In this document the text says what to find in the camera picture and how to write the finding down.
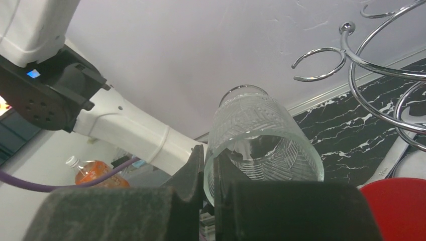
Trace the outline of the clear cut glass goblet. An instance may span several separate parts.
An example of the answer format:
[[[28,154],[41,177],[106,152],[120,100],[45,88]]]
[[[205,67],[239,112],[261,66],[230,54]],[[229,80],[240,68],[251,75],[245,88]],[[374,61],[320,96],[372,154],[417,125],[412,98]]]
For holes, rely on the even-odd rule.
[[[204,191],[214,204],[214,160],[221,154],[254,181],[323,181],[322,159],[288,110],[265,90],[229,90],[208,135]]]

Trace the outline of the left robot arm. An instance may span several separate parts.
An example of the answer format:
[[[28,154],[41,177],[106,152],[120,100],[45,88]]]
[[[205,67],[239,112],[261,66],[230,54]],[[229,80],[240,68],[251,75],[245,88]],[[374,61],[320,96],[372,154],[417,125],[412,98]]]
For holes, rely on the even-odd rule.
[[[1,97],[33,125],[106,141],[169,175],[198,142],[131,104],[65,45],[78,1],[1,1]]]

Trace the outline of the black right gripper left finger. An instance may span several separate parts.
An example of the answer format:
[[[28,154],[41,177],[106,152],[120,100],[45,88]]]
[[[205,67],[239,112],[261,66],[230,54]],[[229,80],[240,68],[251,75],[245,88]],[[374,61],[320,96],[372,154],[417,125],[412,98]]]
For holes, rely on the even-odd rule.
[[[204,148],[159,187],[51,193],[24,240],[198,240]]]

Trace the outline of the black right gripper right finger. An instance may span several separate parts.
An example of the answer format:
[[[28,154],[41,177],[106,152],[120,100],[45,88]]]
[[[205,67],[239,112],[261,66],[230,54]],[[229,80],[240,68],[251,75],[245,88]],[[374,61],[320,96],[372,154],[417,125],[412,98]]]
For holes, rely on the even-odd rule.
[[[230,158],[214,158],[217,240],[382,240],[354,186],[253,181]]]

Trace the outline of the silver wire glass rack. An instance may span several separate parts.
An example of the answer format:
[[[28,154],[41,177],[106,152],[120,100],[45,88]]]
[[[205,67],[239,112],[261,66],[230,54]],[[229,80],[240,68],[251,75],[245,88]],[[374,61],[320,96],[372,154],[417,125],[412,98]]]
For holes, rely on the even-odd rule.
[[[383,14],[361,11],[361,15],[382,22],[359,47],[352,47],[349,42],[356,34],[355,24],[344,22],[339,27],[338,47],[308,51],[296,64],[324,53],[335,53],[338,59],[320,74],[298,72],[295,76],[296,81],[311,86],[337,73],[347,75],[347,84],[320,95],[318,104],[296,115],[296,122],[323,159],[325,181],[355,186],[374,174],[402,130],[409,128],[407,136],[425,144],[425,124],[410,124],[401,117],[407,107],[412,116],[425,115],[425,51],[420,52],[418,60],[408,59],[400,66],[363,59],[373,49],[373,39],[378,34],[386,41],[407,38],[411,34],[405,24],[409,17],[420,26],[425,17],[425,1],[411,1]]]

